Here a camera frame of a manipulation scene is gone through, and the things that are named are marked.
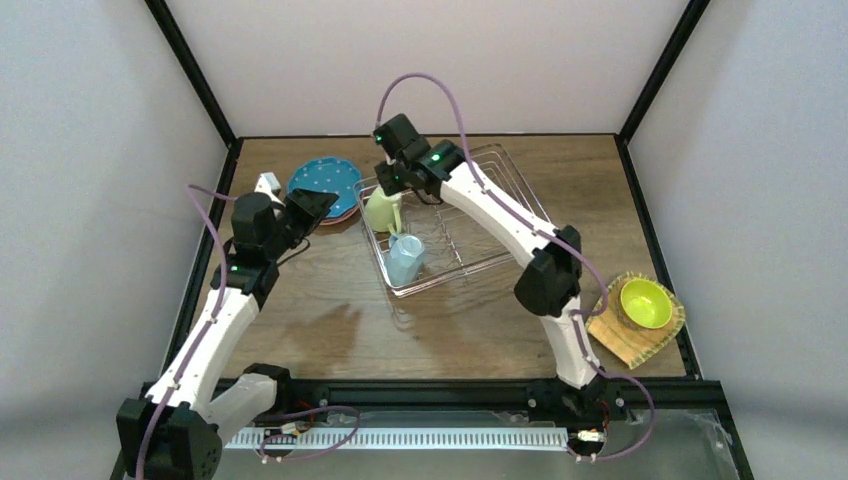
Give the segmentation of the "yellow-green bowl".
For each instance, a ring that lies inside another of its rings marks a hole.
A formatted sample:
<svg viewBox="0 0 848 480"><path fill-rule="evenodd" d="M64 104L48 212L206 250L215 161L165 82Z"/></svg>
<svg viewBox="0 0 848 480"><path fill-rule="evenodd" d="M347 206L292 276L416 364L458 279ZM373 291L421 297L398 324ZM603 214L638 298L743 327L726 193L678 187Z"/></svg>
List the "yellow-green bowl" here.
<svg viewBox="0 0 848 480"><path fill-rule="evenodd" d="M620 290L619 302L626 317L639 327L659 329L671 321L671 297L660 284L651 280L626 281Z"/></svg>

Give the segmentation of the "light green mug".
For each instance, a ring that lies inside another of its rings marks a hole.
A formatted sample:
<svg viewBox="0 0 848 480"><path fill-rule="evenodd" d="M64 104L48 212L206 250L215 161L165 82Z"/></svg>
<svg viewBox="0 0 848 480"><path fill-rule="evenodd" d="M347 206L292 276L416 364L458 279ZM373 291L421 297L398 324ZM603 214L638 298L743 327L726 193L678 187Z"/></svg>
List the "light green mug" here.
<svg viewBox="0 0 848 480"><path fill-rule="evenodd" d="M389 195L381 186L377 186L365 203L363 217L370 229L377 233L401 233L401 207L401 193Z"/></svg>

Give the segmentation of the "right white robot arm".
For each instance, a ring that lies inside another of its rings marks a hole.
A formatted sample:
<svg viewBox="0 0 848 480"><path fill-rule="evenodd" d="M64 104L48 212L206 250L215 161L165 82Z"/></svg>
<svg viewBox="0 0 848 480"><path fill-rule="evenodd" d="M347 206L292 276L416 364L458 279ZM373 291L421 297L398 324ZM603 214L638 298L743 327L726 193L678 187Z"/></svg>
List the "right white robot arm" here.
<svg viewBox="0 0 848 480"><path fill-rule="evenodd" d="M538 316L554 353L556 375L575 388L596 377L598 359L588 345L580 300L586 262L579 232L556 228L493 183L470 155L443 140L435 145L404 114L372 132L387 158L375 168L385 193L425 193L454 206L483 227L523 271L513 293Z"/></svg>

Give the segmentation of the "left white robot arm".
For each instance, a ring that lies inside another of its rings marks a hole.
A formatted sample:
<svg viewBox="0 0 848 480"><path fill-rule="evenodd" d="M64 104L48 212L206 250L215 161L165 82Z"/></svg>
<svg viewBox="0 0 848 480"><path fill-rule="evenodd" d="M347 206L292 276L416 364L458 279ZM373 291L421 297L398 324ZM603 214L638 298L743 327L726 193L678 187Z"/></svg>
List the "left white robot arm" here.
<svg viewBox="0 0 848 480"><path fill-rule="evenodd" d="M332 210L333 192L294 189L279 199L256 190L233 198L232 236L210 233L221 256L207 303L162 376L127 399L116 421L127 475L209 479L223 447L256 417L287 410L290 372L253 364L223 391L222 371L279 278L282 256L300 246Z"/></svg>

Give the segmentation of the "light blue mug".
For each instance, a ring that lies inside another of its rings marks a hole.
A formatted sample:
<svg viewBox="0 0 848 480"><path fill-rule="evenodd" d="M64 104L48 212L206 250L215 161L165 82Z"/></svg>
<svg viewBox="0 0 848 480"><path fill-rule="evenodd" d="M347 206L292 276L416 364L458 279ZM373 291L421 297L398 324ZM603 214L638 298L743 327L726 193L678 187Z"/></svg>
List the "light blue mug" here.
<svg viewBox="0 0 848 480"><path fill-rule="evenodd" d="M390 284L395 287L408 285L418 277L426 251L422 240L412 234L398 231L389 226L389 251L386 269Z"/></svg>

